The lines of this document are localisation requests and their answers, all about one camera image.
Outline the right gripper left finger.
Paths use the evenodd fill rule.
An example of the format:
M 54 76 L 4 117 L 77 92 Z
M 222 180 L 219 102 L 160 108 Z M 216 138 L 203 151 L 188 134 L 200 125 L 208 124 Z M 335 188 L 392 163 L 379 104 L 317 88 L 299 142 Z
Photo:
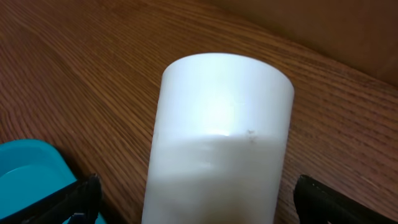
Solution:
M 1 219 L 1 224 L 95 224 L 100 213 L 102 186 L 92 174 Z

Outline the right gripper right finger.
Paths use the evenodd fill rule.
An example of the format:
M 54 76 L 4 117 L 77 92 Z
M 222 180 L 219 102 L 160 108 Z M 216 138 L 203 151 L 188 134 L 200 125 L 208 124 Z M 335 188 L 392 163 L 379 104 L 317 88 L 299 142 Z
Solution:
M 300 224 L 397 224 L 308 175 L 298 178 L 293 195 Z

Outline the white paper cup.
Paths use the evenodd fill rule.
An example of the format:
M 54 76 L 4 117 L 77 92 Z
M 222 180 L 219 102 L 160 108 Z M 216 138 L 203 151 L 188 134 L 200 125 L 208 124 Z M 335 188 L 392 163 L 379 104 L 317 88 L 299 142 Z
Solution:
M 292 82 L 235 54 L 181 58 L 162 75 L 143 223 L 272 223 Z

